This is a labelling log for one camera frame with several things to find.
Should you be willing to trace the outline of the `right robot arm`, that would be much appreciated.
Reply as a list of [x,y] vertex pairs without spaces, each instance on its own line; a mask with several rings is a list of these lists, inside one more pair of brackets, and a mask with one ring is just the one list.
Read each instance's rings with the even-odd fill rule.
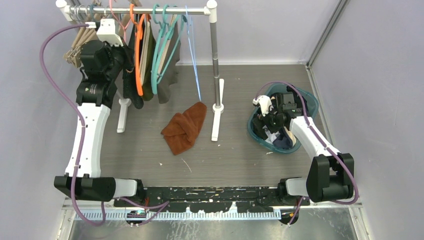
[[313,202],[350,205],[358,200],[354,159],[332,146],[317,129],[308,99],[296,91],[259,95],[249,126],[253,135],[274,149],[289,152],[302,145],[311,165],[306,177],[283,178],[277,198],[291,205],[297,197]]

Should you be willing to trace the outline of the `navy underwear cream waistband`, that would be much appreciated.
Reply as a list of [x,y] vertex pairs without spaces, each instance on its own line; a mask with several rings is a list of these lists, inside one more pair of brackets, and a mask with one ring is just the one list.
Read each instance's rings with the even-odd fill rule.
[[283,127],[279,130],[279,136],[272,142],[272,144],[278,148],[283,150],[292,149],[297,143],[296,137],[293,133],[287,130],[286,127]]

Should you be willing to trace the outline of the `olive green underwear cream waistband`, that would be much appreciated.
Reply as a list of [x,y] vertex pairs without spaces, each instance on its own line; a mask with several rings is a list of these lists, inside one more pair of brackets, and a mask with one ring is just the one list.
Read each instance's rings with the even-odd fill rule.
[[153,35],[151,22],[149,19],[143,21],[143,38],[141,48],[141,59],[139,64],[140,80],[143,95],[141,98],[144,101],[150,101],[153,97],[152,84],[151,84],[151,70],[153,65],[153,54],[156,46],[156,40]]

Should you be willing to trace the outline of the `orange hanger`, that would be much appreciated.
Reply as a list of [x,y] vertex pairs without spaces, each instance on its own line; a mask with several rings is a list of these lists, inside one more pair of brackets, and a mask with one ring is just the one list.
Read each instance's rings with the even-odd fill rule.
[[136,27],[135,41],[134,41],[134,47],[135,47],[135,49],[134,49],[135,50],[135,53],[134,53],[135,85],[136,85],[137,94],[140,97],[142,97],[144,95],[144,92],[143,92],[143,85],[142,85],[142,81],[141,81],[141,67],[140,67],[141,47],[140,47],[140,43],[143,39],[143,34],[144,34],[143,21],[145,19],[145,15],[142,14],[140,20],[136,21],[134,7],[135,7],[134,3],[131,3],[129,5],[130,20],[132,21],[132,23]]

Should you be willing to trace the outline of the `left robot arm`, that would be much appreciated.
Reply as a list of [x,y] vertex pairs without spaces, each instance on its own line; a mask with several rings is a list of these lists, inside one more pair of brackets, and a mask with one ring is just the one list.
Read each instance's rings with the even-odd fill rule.
[[77,110],[73,149],[64,175],[54,178],[54,187],[69,198],[109,202],[125,197],[141,206],[147,193],[143,182],[133,178],[101,176],[104,131],[117,92],[116,79],[134,65],[133,51],[126,45],[90,40],[82,45],[82,79],[71,105]]

